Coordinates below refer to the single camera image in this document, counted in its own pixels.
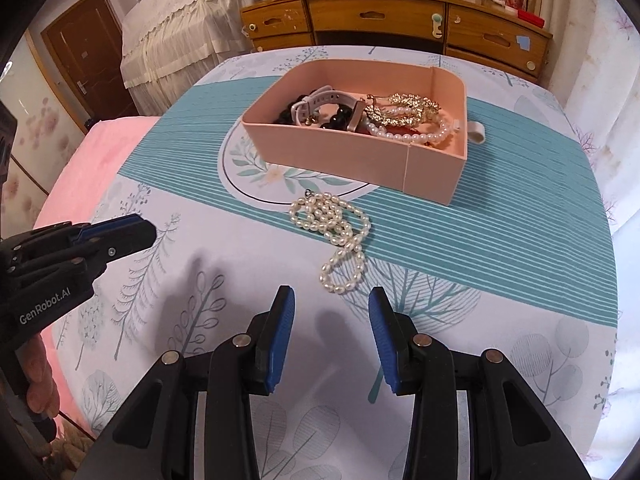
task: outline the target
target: pink tablecloth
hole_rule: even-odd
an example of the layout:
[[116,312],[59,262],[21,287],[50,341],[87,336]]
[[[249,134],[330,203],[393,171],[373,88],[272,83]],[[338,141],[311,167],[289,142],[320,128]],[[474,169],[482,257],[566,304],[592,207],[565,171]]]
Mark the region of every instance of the pink tablecloth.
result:
[[[71,220],[87,222],[113,177],[140,139],[159,117],[127,117],[96,124],[60,174],[44,204],[35,227]],[[66,415],[89,429],[73,401],[56,355],[51,328],[42,333],[53,377]]]

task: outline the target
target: metal screw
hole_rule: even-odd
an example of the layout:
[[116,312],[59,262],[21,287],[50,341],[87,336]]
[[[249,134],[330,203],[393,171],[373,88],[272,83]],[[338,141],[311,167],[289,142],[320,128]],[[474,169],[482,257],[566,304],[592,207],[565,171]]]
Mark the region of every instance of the metal screw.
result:
[[178,352],[176,352],[175,350],[169,350],[162,354],[162,357],[160,359],[164,364],[172,365],[178,362],[178,359],[180,359],[180,354],[178,354]]
[[251,344],[251,336],[248,334],[238,334],[231,342],[236,348],[242,348],[243,346],[249,346]]
[[433,339],[431,339],[431,336],[428,336],[426,334],[416,334],[414,335],[414,344],[416,346],[429,346],[431,345],[431,343],[433,343]]
[[504,355],[502,355],[502,352],[500,352],[499,350],[487,350],[486,354],[484,355],[486,357],[486,360],[490,363],[498,364],[501,363],[504,359]]

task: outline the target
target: brown door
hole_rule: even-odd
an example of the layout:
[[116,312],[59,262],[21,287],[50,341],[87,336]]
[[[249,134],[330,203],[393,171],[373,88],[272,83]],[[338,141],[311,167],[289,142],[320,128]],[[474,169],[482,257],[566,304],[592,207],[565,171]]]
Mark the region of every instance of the brown door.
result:
[[120,73],[122,33],[105,0],[80,0],[42,31],[42,39],[94,119],[138,115]]

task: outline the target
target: wooden desk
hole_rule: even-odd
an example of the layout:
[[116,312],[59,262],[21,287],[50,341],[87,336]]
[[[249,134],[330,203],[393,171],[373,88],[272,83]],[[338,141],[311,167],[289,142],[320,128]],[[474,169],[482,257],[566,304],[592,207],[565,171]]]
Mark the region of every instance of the wooden desk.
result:
[[488,0],[263,0],[244,8],[242,21],[258,51],[328,44],[340,32],[378,34],[532,82],[552,37]]

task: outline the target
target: finger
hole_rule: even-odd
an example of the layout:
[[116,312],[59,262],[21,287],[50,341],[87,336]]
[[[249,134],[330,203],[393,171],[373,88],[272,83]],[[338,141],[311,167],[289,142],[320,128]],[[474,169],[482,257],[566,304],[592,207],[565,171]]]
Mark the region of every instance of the finger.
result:
[[53,376],[51,366],[46,365],[44,376],[40,382],[30,384],[27,391],[27,405],[35,412],[42,413],[53,393]]
[[53,392],[51,393],[51,398],[49,400],[49,404],[45,408],[45,412],[50,418],[58,416],[58,413],[60,412],[60,394],[58,393],[58,387],[55,382],[53,383]]
[[47,351],[40,334],[29,339],[20,350],[25,375],[30,381],[41,382],[47,368]]

